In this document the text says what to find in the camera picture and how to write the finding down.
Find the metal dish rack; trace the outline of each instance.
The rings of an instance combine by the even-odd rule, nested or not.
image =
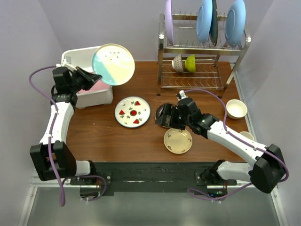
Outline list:
[[[164,14],[160,14],[159,39],[158,39],[158,84],[157,95],[161,95],[161,88],[202,88],[219,89],[221,98],[241,63],[246,51],[251,44],[251,36],[245,28],[242,41],[236,47],[231,47],[225,39],[226,15],[218,15],[218,40],[216,46],[208,38],[205,44],[198,41],[196,35],[197,15],[173,14],[174,20],[174,44],[170,45],[166,38],[164,27]],[[165,56],[167,54],[195,54],[196,72],[190,73],[184,70],[178,73],[172,68],[171,61],[175,57]],[[225,84],[222,83],[218,61],[221,55],[238,56],[238,59],[228,76]]]

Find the pink object in bin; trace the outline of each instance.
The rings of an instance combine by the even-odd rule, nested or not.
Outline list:
[[[98,81],[90,90],[80,90],[79,93],[91,93],[97,92],[104,89],[109,89],[110,85],[103,83],[102,81]]]

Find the gray floor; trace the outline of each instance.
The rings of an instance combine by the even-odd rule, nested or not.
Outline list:
[[[271,196],[246,188],[218,202],[186,193],[115,193],[81,202],[79,188],[38,188],[28,226],[277,226]]]

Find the purple plate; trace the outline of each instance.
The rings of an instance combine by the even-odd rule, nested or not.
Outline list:
[[[165,4],[165,29],[168,42],[174,44],[174,23],[173,23],[173,10],[171,7],[171,0],[167,0]]]

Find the wooden table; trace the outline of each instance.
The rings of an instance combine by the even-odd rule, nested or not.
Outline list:
[[[136,62],[132,79],[124,85],[113,87],[113,103],[76,109],[68,130],[67,145],[77,160],[123,161],[123,162],[171,162],[171,161],[242,161],[236,154],[222,145],[194,134],[191,149],[185,154],[169,152],[163,143],[167,129],[155,124],[154,113],[165,102],[177,103],[179,89],[162,89],[156,95],[157,62]],[[219,63],[223,82],[231,68],[226,62]],[[151,108],[150,119],[141,127],[129,129],[121,126],[115,119],[116,104],[125,97],[138,96],[145,99]],[[203,92],[191,92],[202,113],[210,113],[223,118],[224,109],[214,97]],[[222,100],[239,99],[234,81],[228,87]],[[227,125],[237,132],[247,131],[245,119],[227,119]]]

